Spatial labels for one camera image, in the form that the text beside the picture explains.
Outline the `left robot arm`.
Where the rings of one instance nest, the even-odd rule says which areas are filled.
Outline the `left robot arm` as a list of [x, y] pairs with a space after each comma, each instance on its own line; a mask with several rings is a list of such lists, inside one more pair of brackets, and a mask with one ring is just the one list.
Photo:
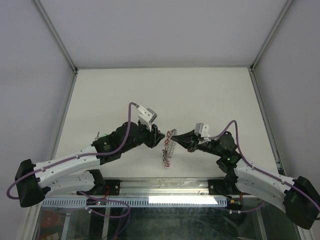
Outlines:
[[155, 124], [147, 128], [141, 122], [125, 122], [70, 156], [39, 163], [26, 159], [14, 178], [19, 204], [22, 208], [31, 207], [58, 193], [100, 194], [105, 182], [99, 166], [118, 160], [141, 145], [152, 149], [164, 138], [165, 134]]

